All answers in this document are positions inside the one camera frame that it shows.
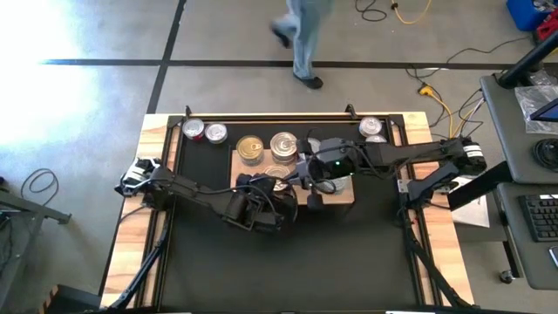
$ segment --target can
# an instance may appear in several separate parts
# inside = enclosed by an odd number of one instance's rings
[[[236,152],[241,156],[242,163],[257,166],[263,160],[263,142],[257,136],[246,135],[236,143]]]
[[[190,140],[203,138],[203,121],[200,119],[187,119],[182,126],[182,132]]]
[[[296,158],[296,137],[289,132],[275,134],[269,143],[276,163],[288,165]]]
[[[263,172],[267,175],[277,177],[277,178],[284,178],[289,175],[290,171],[287,167],[281,165],[273,165],[265,168]],[[273,187],[273,190],[276,192],[283,191],[287,188],[287,183],[283,181],[277,181],[276,185]]]
[[[212,123],[206,127],[206,137],[213,144],[221,144],[227,139],[227,127],[222,123]]]
[[[382,121],[374,117],[364,117],[360,121],[358,131],[364,136],[369,137],[382,131]]]
[[[372,142],[372,143],[387,143],[387,140],[385,139],[385,137],[380,135],[380,134],[371,135],[371,136],[366,138],[366,141],[367,142]]]

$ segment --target person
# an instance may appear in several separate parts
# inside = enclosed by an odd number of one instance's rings
[[[323,81],[312,71],[320,24],[330,13],[333,0],[287,0],[289,13],[273,21],[271,31],[282,46],[294,50],[293,74],[311,89]]]

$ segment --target gray floor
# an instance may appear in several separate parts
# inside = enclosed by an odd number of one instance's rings
[[[11,15],[31,14],[25,22],[32,27],[19,27],[21,36],[9,33],[7,41],[18,44],[14,57],[23,60],[160,59],[177,3],[45,0],[31,10],[16,5]],[[400,4],[408,19],[422,8],[422,2]],[[390,12],[383,23],[366,23],[352,5],[336,0],[317,59],[444,62],[467,46],[490,49],[526,36],[514,28],[504,0],[435,1],[425,20],[413,26],[402,25]],[[389,1],[378,0],[378,8],[389,11]],[[185,9],[173,59],[291,58],[267,29],[271,18],[283,14],[282,1],[188,0]],[[530,48],[526,40],[489,56],[467,53],[456,61],[510,63]],[[35,307],[56,283],[97,293],[122,202],[112,187],[134,155],[158,67],[25,62],[5,67],[10,83],[0,96],[0,174],[17,190],[34,169],[52,168],[60,192],[51,205],[73,213],[67,226],[44,225],[22,282],[25,297],[13,303],[20,309]],[[432,99],[418,96],[419,83],[403,70],[317,72],[325,86],[315,92],[300,86],[287,68],[170,67],[157,113],[182,113],[185,105],[198,113],[340,111],[351,103],[358,111],[424,111],[433,121],[440,111]],[[479,88],[479,77],[490,73],[442,71],[428,82],[455,110]],[[486,123],[474,139],[495,165],[502,155],[487,109],[481,108],[476,118]],[[447,135],[447,122],[432,131]],[[463,243],[462,249],[481,306],[544,313],[558,308],[556,292],[531,290],[524,280],[509,286],[495,280],[507,268],[500,245]]]

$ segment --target shoe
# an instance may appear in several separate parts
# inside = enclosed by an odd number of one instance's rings
[[[323,86],[323,81],[319,77],[314,78],[299,78],[293,74],[296,79],[303,82],[303,84],[309,89],[320,89]]]
[[[283,35],[283,33],[281,33],[273,24],[271,24],[269,26],[269,28],[271,29],[271,32],[277,36],[277,38],[279,39],[279,42],[281,42],[281,45],[288,49],[290,48],[290,39],[288,37],[286,37],[285,35]]]

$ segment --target black floor line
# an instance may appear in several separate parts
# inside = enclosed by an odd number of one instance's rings
[[[157,112],[160,93],[163,89],[163,83],[165,83],[165,76],[167,75],[167,62],[173,54],[174,43],[176,43],[176,36],[178,35],[178,29],[180,28],[180,19],[182,18],[182,12],[186,7],[186,1],[187,0],[180,0],[178,2],[178,6],[176,7],[173,26],[171,26],[171,31],[168,34],[167,45],[165,45],[165,51],[163,52],[163,59],[159,61],[159,71],[157,72],[157,78],[155,79],[155,84],[153,85],[153,91],[151,92],[149,104],[147,105],[147,114]]]
[[[165,56],[170,58],[172,52],[165,49]],[[171,60],[157,59],[46,59],[42,65],[113,65],[113,66],[192,66],[192,67],[291,67],[288,60]],[[446,68],[448,70],[506,70],[513,64],[494,63],[436,63],[436,62],[367,62],[367,61],[315,61],[316,68],[341,69],[417,69]],[[546,63],[546,66],[558,66],[558,63]]]

